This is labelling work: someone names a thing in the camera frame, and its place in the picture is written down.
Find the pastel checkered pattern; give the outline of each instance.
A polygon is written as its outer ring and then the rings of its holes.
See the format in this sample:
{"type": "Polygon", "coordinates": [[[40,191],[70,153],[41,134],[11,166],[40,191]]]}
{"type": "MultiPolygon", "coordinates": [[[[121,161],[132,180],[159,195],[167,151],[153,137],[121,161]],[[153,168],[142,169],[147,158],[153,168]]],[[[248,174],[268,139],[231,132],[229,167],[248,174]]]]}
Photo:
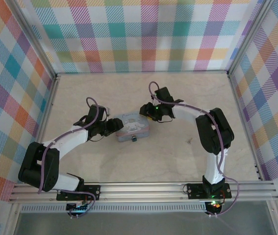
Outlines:
{"type": "Polygon", "coordinates": [[[225,70],[262,1],[19,0],[19,4],[55,70],[77,73],[225,70]]]}
{"type": "Polygon", "coordinates": [[[278,0],[232,80],[265,179],[278,188],[278,0]]]}
{"type": "Polygon", "coordinates": [[[27,146],[37,134],[52,79],[0,0],[0,231],[27,146]]]}

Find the beige floor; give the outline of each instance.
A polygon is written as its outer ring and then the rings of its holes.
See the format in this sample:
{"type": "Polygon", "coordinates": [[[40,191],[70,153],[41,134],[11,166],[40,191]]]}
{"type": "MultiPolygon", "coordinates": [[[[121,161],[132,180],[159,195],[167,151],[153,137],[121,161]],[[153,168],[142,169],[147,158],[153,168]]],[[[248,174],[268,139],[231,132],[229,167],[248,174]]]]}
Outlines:
{"type": "MultiPolygon", "coordinates": [[[[45,140],[67,131],[88,113],[85,98],[109,107],[112,116],[131,111],[150,101],[148,84],[167,86],[174,99],[202,109],[219,107],[235,134],[225,174],[237,180],[257,180],[253,157],[245,138],[235,101],[225,74],[122,73],[65,75],[60,78],[45,140]]],[[[166,182],[201,180],[206,152],[195,126],[183,120],[150,121],[151,132],[137,142],[117,141],[113,134],[100,142],[87,142],[68,153],[60,170],[89,182],[166,182]]]]}

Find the purple cable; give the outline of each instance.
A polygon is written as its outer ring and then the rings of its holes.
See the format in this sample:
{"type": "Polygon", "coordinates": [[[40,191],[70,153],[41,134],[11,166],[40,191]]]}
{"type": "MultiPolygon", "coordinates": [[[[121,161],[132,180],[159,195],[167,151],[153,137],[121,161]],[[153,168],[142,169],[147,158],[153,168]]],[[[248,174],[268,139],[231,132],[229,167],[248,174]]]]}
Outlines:
{"type": "Polygon", "coordinates": [[[219,130],[219,128],[218,128],[218,125],[217,125],[216,121],[214,120],[214,117],[213,117],[209,112],[207,112],[207,111],[205,111],[205,110],[202,110],[202,109],[200,109],[200,108],[197,108],[197,107],[195,107],[195,106],[189,105],[189,104],[172,103],[172,102],[166,102],[166,101],[163,101],[163,100],[158,99],[158,98],[153,94],[153,92],[152,92],[152,90],[151,90],[151,85],[152,85],[152,84],[155,84],[155,85],[157,86],[158,89],[159,89],[159,85],[158,85],[156,82],[154,82],[154,81],[150,82],[150,84],[149,84],[149,92],[150,92],[151,96],[152,96],[154,99],[156,99],[158,102],[163,103],[163,104],[170,104],[170,105],[177,105],[177,106],[182,106],[182,107],[188,107],[188,108],[190,108],[190,109],[194,109],[194,110],[196,110],[196,111],[199,111],[199,112],[201,112],[201,113],[206,114],[206,115],[212,120],[212,122],[213,122],[213,124],[214,124],[214,126],[215,126],[215,129],[216,129],[217,135],[218,135],[219,143],[220,143],[220,145],[221,145],[221,160],[219,161],[219,163],[218,163],[218,165],[217,165],[218,172],[219,172],[225,179],[230,180],[230,181],[234,181],[234,182],[237,184],[237,195],[236,195],[234,201],[232,202],[232,204],[230,205],[230,207],[228,207],[225,211],[219,213],[219,215],[226,213],[226,212],[229,211],[229,210],[233,207],[233,205],[236,203],[236,201],[237,201],[237,199],[238,199],[238,197],[239,197],[240,186],[239,186],[238,181],[236,181],[235,179],[232,179],[232,178],[227,177],[227,176],[221,171],[221,165],[222,165],[222,162],[223,162],[223,159],[224,159],[224,148],[223,148],[224,144],[223,144],[223,139],[222,139],[221,132],[220,132],[220,130],[219,130]]]}
{"type": "Polygon", "coordinates": [[[45,157],[46,157],[47,151],[48,151],[57,141],[59,141],[61,138],[65,137],[65,136],[68,135],[68,134],[71,134],[71,133],[74,133],[74,132],[77,132],[77,131],[84,130],[85,128],[87,128],[87,127],[89,127],[90,125],[92,125],[92,124],[96,121],[96,119],[98,118],[98,116],[99,116],[99,106],[98,106],[96,100],[94,100],[94,99],[91,98],[91,97],[87,97],[87,98],[86,98],[86,103],[87,103],[87,105],[88,105],[89,107],[90,107],[89,102],[88,102],[89,99],[92,100],[92,101],[95,103],[95,105],[96,105],[96,115],[95,115],[95,118],[93,119],[93,121],[91,121],[89,124],[87,124],[87,125],[85,125],[85,126],[83,126],[83,127],[81,127],[81,128],[75,129],[75,130],[73,130],[73,131],[67,131],[66,133],[64,133],[64,134],[62,134],[62,135],[60,135],[60,136],[58,136],[56,139],[54,139],[54,141],[50,142],[50,144],[45,148],[44,153],[43,153],[43,156],[42,156],[41,183],[40,183],[40,187],[39,187],[39,190],[38,190],[37,194],[40,194],[40,193],[42,192],[42,188],[43,188],[43,186],[44,186],[44,164],[45,164],[45,157]]]}
{"type": "Polygon", "coordinates": [[[95,204],[96,197],[95,197],[94,194],[92,194],[92,193],[90,193],[90,192],[76,192],[76,191],[69,191],[69,190],[61,190],[61,191],[62,191],[62,192],[66,192],[66,193],[87,194],[87,195],[91,195],[91,196],[93,197],[92,205],[91,205],[85,212],[83,212],[81,215],[79,215],[79,217],[82,217],[82,216],[86,215],[87,212],[88,212],[88,211],[94,206],[94,204],[95,204]]]}

